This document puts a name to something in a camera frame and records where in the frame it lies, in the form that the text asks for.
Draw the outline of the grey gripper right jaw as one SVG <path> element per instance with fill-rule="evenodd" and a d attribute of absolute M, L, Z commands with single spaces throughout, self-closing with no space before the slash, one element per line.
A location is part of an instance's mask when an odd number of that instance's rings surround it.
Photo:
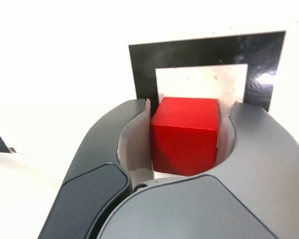
<path fill-rule="evenodd" d="M 262 108 L 227 113 L 222 163 L 123 200 L 98 239 L 299 239 L 299 145 Z"/>

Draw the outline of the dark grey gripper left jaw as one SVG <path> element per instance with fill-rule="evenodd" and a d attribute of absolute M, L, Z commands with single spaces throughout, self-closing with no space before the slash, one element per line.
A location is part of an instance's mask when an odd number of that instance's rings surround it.
<path fill-rule="evenodd" d="M 102 116 L 82 140 L 39 234 L 95 239 L 115 207 L 154 178 L 150 101 L 129 100 Z"/>

